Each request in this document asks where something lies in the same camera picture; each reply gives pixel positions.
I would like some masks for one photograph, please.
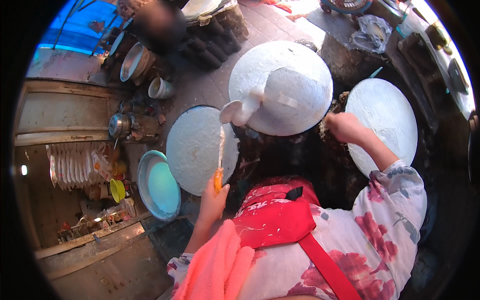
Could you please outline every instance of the tiled floor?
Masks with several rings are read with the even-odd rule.
[[[166,100],[161,105],[162,113],[167,118],[164,127],[164,135],[153,149],[165,152],[168,132],[178,118],[187,109],[197,105],[211,105],[222,108],[228,102],[228,80],[230,73],[240,57],[259,44],[273,40],[289,40],[305,38],[320,46],[325,32],[300,18],[292,22],[285,15],[287,12],[265,4],[259,4],[255,0],[239,0],[240,9],[243,13],[249,30],[248,40],[242,43],[241,51],[228,57],[222,66],[214,71],[204,71],[187,62],[181,57],[175,57],[177,62],[177,79],[175,80],[178,90],[171,100]]]

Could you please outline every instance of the yellow bowl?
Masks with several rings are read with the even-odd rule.
[[[110,179],[110,191],[112,192],[115,202],[120,203],[120,200],[127,195],[125,192],[125,186],[120,180]]]

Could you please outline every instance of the floral blouse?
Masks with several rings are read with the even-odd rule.
[[[310,204],[317,224],[312,234],[362,299],[398,299],[415,261],[427,195],[416,170],[402,160],[383,173],[371,172],[370,179],[350,211]],[[192,257],[183,253],[169,261],[172,294],[187,275]],[[298,243],[257,249],[237,300],[287,295],[337,299]]]

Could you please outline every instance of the blue tarp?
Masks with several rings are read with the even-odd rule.
[[[92,53],[95,45],[98,42],[98,39],[102,36],[102,33],[96,33],[88,27],[88,24],[91,21],[102,22],[105,21],[105,27],[112,21],[115,17],[116,7],[113,4],[109,4],[103,1],[95,1],[90,4],[80,12],[78,11],[81,7],[88,4],[90,0],[79,0],[75,5],[75,9],[72,11],[70,17],[63,27],[62,33],[58,39],[57,45],[58,48]],[[50,27],[47,29],[43,35],[39,47],[52,47],[57,35],[59,33],[60,27],[65,21],[70,9],[74,5],[75,0],[68,0],[65,3],[65,6],[61,9],[59,14],[55,17]],[[112,27],[119,27],[122,22],[122,18],[117,16]],[[102,48],[97,48],[96,53],[103,53]]]

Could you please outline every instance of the fan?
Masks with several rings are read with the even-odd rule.
[[[324,12],[332,10],[340,13],[361,14],[373,0],[320,0],[320,7]]]

